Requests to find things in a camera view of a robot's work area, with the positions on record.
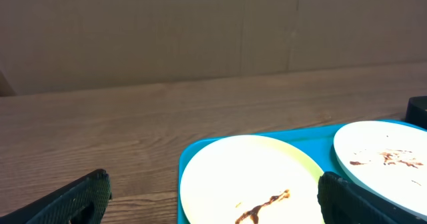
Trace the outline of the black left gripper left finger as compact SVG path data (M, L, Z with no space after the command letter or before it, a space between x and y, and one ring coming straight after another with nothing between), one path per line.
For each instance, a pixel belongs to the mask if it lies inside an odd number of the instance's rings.
M1 224L100 224L112 199L109 175L96 169L1 217Z

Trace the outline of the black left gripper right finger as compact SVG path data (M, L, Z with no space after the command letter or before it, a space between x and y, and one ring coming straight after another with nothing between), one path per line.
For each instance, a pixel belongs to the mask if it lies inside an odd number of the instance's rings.
M326 224L426 224L422 218L329 171L319 178L318 203Z

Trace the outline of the yellow plate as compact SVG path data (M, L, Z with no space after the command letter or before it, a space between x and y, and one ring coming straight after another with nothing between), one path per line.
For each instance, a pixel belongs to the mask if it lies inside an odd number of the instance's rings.
M318 164L289 143L226 137L188 162L179 185L190 223L323 223Z

